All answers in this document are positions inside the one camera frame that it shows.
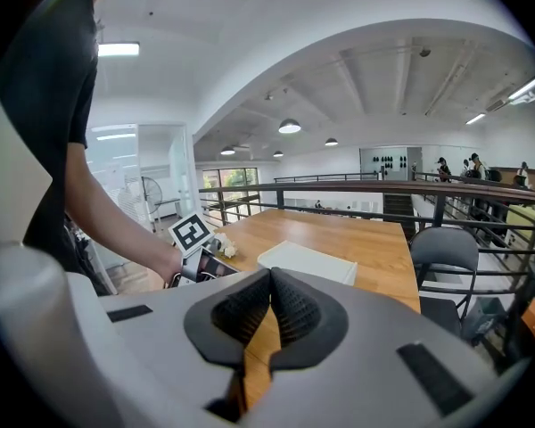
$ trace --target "gray chair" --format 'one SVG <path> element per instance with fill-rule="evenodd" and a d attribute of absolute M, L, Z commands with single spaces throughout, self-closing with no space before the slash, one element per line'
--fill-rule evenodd
<path fill-rule="evenodd" d="M 472 282 L 467 291 L 433 287 L 427 289 L 428 292 L 464 294 L 465 297 L 457 305 L 452 300 L 420 297 L 420 309 L 425 317 L 456 336 L 460 336 L 461 322 L 470 305 L 478 267 L 479 251 L 475 239 L 460 228 L 433 226 L 414 237 L 410 244 L 410 255 L 414 265 L 420 266 L 416 277 L 418 290 L 422 289 L 426 274 L 432 265 L 450 265 L 472 272 Z M 464 312 L 459 318 L 457 309 L 464 303 Z"/>

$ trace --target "wooden table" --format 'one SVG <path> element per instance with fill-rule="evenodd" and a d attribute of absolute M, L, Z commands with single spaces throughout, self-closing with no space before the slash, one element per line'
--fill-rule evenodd
<path fill-rule="evenodd" d="M 228 260 L 241 271 L 258 268 L 258 256 L 282 241 L 358 263 L 355 287 L 382 293 L 420 312 L 415 272 L 400 224 L 339 218 L 289 210 L 267 210 L 216 233 L 235 242 L 238 255 Z M 276 317 L 270 309 L 245 351 L 248 405 L 269 388 L 269 357 L 280 350 Z"/>

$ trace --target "staircase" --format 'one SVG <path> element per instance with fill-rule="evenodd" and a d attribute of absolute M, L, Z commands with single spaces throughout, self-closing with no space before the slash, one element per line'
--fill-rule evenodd
<path fill-rule="evenodd" d="M 383 196 L 383 212 L 384 214 L 402 214 L 405 216 L 414 216 L 414 209 L 412 207 L 412 198 L 410 195 L 385 193 Z M 409 242 L 416 234 L 415 222 L 409 220 L 400 222 L 402 231 Z"/>

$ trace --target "people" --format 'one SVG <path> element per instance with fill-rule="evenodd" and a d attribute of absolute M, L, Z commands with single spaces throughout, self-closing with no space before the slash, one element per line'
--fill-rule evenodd
<path fill-rule="evenodd" d="M 440 167 L 438 168 L 438 173 L 440 174 L 440 181 L 451 182 L 449 179 L 449 176 L 452 176 L 452 172 L 449 170 L 446 159 L 444 159 L 443 157 L 440 157 L 437 163 L 440 164 Z"/>
<path fill-rule="evenodd" d="M 517 176 L 523 177 L 520 181 L 523 181 L 522 186 L 529 188 L 529 174 L 527 173 L 527 170 L 529 167 L 527 166 L 527 163 L 522 161 L 521 167 L 517 170 Z"/>
<path fill-rule="evenodd" d="M 167 283 L 181 270 L 180 251 L 121 211 L 87 167 L 86 124 L 97 73 L 94 3 L 48 0 L 0 62 L 4 111 L 52 178 L 24 243 L 49 253 L 68 272 L 86 274 L 64 236 L 67 211 L 101 245 Z"/>
<path fill-rule="evenodd" d="M 472 171 L 477 173 L 476 178 L 481 179 L 482 181 L 485 181 L 486 180 L 485 167 L 480 161 L 480 156 L 474 152 L 472 154 L 471 161 L 473 162 Z"/>
<path fill-rule="evenodd" d="M 464 166 L 462 167 L 462 171 L 460 172 L 461 177 L 465 177 L 467 175 L 467 172 L 470 170 L 470 163 L 467 159 L 464 159 Z"/>

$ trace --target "white box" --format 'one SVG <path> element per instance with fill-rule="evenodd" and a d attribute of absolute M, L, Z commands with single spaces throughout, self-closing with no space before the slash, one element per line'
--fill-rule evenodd
<path fill-rule="evenodd" d="M 289 241 L 283 241 L 259 255 L 258 266 L 259 269 L 280 267 L 300 271 L 351 286 L 355 284 L 357 276 L 357 263 L 312 251 Z"/>

